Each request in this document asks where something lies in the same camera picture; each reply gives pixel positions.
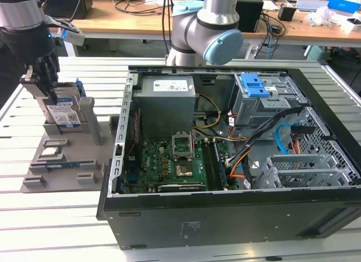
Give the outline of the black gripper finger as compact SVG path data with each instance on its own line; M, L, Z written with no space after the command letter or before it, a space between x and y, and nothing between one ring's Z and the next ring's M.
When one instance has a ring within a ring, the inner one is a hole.
M45 96L56 99L55 89L58 87L58 72L60 71L57 56L44 56L37 59L37 87Z
M31 65L28 66L26 74L21 76L20 83L34 98L43 97L39 76L34 72Z

